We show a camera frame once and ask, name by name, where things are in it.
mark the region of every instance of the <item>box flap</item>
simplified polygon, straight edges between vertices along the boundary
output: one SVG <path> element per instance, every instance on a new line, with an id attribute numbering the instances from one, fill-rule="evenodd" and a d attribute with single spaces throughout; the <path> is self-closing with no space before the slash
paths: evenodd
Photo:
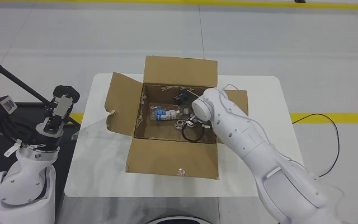
<path id="1" fill-rule="evenodd" d="M 240 90 L 225 90 L 227 93 L 229 100 L 234 102 L 246 115 L 248 115 L 248 99 L 247 99 L 247 91 Z"/>
<path id="2" fill-rule="evenodd" d="M 143 84 L 136 80 L 113 73 L 105 102 L 106 111 L 111 112 L 107 117 L 108 130 L 133 135 L 142 87 Z"/>
<path id="3" fill-rule="evenodd" d="M 216 87 L 218 62 L 193 58 L 147 56 L 144 82 Z"/>
<path id="4" fill-rule="evenodd" d="M 133 138 L 126 171 L 218 179 L 217 145 Z"/>

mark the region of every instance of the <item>open cardboard box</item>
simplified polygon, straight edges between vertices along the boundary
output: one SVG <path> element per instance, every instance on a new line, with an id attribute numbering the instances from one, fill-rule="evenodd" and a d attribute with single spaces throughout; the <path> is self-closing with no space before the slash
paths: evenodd
<path id="1" fill-rule="evenodd" d="M 147 56 L 144 82 L 113 73 L 105 108 L 108 130 L 133 136 L 126 172 L 219 179 L 216 135 L 206 129 L 197 143 L 184 139 L 175 120 L 153 121 L 149 107 L 176 104 L 181 88 L 197 95 L 217 86 L 218 63 L 213 60 Z M 226 91 L 229 99 L 248 114 L 247 91 Z M 186 128 L 197 139 L 201 128 Z"/>

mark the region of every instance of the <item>bottle label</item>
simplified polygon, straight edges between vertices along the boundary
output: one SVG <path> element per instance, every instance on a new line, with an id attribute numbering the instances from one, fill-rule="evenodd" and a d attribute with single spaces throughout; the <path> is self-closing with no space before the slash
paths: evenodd
<path id="1" fill-rule="evenodd" d="M 156 110 L 156 120 L 175 120 L 176 119 L 176 111 L 175 110 L 163 110 L 157 108 Z"/>

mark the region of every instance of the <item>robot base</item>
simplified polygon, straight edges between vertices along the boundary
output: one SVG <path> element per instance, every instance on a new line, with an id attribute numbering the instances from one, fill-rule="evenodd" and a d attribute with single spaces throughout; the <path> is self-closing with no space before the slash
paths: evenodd
<path id="1" fill-rule="evenodd" d="M 53 165 L 46 171 L 45 196 L 24 206 L 8 206 L 0 202 L 0 224 L 49 224 L 55 222 L 55 181 Z"/>
<path id="2" fill-rule="evenodd" d="M 205 220 L 189 216 L 171 216 L 150 221 L 147 224 L 211 224 Z"/>

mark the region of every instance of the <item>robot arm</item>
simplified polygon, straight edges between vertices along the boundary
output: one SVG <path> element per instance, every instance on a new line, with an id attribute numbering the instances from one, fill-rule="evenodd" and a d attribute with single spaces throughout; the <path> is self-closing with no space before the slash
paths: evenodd
<path id="1" fill-rule="evenodd" d="M 78 100 L 79 93 L 74 88 L 57 86 L 51 103 L 46 107 L 44 122 L 36 126 L 29 142 L 15 144 L 18 161 L 7 173 L 0 173 L 0 214 L 12 208 L 35 204 L 45 198 L 41 194 L 49 187 L 46 180 L 60 150 L 63 126 L 69 121 L 69 114 Z M 5 223 L 2 218 L 0 217 L 0 223 Z"/>
<path id="2" fill-rule="evenodd" d="M 215 134 L 249 167 L 261 202 L 280 223 L 341 223 L 326 208 L 327 198 L 316 178 L 280 156 L 224 91 L 205 90 L 192 108 L 198 119 L 211 122 Z"/>

